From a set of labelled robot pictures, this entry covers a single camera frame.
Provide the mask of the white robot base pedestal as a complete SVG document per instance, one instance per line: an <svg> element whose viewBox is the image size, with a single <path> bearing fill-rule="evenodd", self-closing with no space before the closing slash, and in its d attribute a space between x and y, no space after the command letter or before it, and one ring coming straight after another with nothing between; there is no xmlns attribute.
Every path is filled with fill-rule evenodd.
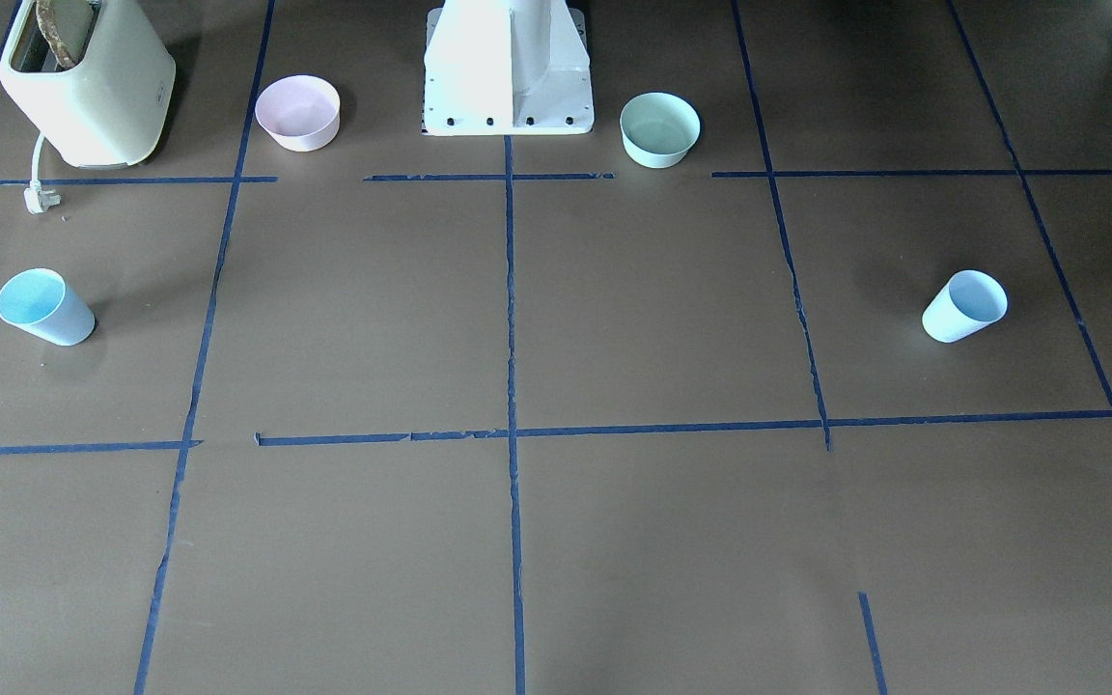
<svg viewBox="0 0 1112 695"><path fill-rule="evenodd" d="M427 14L424 133L572 136L596 121L586 17L566 1L446 1Z"/></svg>

